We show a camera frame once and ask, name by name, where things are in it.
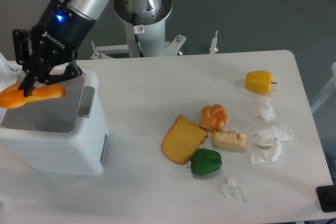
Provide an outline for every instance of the toy bread slice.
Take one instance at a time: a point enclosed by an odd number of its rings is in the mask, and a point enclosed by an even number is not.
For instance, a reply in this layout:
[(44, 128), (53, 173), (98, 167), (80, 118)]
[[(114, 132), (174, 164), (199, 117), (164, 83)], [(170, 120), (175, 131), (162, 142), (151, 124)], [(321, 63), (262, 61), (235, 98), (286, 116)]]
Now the toy bread slice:
[(246, 134), (237, 134), (235, 131), (214, 131), (211, 136), (211, 142), (216, 147), (243, 150), (245, 148)]
[(180, 115), (165, 136), (161, 150), (171, 161), (184, 165), (207, 136), (206, 131)]

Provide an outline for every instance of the gray wall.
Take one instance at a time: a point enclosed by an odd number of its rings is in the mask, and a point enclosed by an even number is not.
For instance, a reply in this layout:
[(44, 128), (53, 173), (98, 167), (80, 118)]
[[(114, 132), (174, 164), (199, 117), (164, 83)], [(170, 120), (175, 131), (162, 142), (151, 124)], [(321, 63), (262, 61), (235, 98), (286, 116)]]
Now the gray wall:
[[(36, 24), (49, 0), (0, 0), (0, 51), (14, 59), (11, 32)], [(205, 54), (215, 30), (221, 52), (287, 49), (294, 53), (309, 101), (331, 77), (336, 62), (335, 0), (173, 0), (166, 39), (187, 37), (186, 54)], [(96, 46), (125, 44), (122, 23), (109, 3), (79, 50), (79, 59)], [(336, 95), (314, 119), (324, 147), (336, 156)]]

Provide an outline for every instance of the black cable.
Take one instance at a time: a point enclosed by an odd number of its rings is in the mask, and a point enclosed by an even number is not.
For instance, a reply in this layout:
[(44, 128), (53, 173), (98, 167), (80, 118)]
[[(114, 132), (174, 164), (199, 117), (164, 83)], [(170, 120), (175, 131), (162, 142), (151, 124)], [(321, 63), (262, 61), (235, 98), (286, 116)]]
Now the black cable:
[[(135, 26), (135, 19), (136, 19), (136, 13), (133, 13), (133, 27)], [(138, 37), (137, 34), (134, 34), (134, 37), (135, 37), (135, 42), (138, 44), (140, 57), (143, 57), (143, 52), (142, 52), (142, 49), (141, 49), (139, 37)]]

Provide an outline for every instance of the yellow bell pepper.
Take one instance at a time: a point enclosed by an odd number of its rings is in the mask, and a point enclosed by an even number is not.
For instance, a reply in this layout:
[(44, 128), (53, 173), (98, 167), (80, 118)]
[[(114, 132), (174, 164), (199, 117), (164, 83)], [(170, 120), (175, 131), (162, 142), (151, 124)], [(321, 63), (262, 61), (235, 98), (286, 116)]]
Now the yellow bell pepper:
[(245, 88), (259, 94), (269, 94), (271, 92), (273, 75), (270, 72), (259, 70), (247, 73)]

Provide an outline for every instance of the black object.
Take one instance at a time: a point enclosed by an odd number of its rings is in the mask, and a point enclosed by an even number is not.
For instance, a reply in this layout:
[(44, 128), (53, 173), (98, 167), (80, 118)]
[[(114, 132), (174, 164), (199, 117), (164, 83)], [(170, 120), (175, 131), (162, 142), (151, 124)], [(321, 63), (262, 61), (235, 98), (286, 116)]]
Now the black object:
[[(35, 81), (51, 85), (82, 74), (75, 59), (95, 20), (69, 9), (69, 1), (51, 0), (38, 24), (30, 31), (13, 30), (16, 62), (22, 65), (27, 74), (19, 87), (19, 90), (24, 90), (25, 97), (32, 94)], [(31, 54), (28, 46), (30, 40)], [(63, 74), (49, 74), (55, 66), (67, 62), (69, 65)]]
[[(133, 13), (133, 27), (136, 26), (136, 13)], [(134, 38), (135, 38), (135, 42), (137, 43), (138, 45), (138, 49), (139, 49), (139, 55), (140, 57), (142, 58), (143, 57), (143, 52), (142, 52), (142, 48), (141, 48), (141, 45), (140, 45), (140, 41), (139, 41), (139, 37), (137, 34), (134, 34)]]
[(316, 188), (317, 196), (323, 212), (336, 211), (336, 185), (319, 186)]

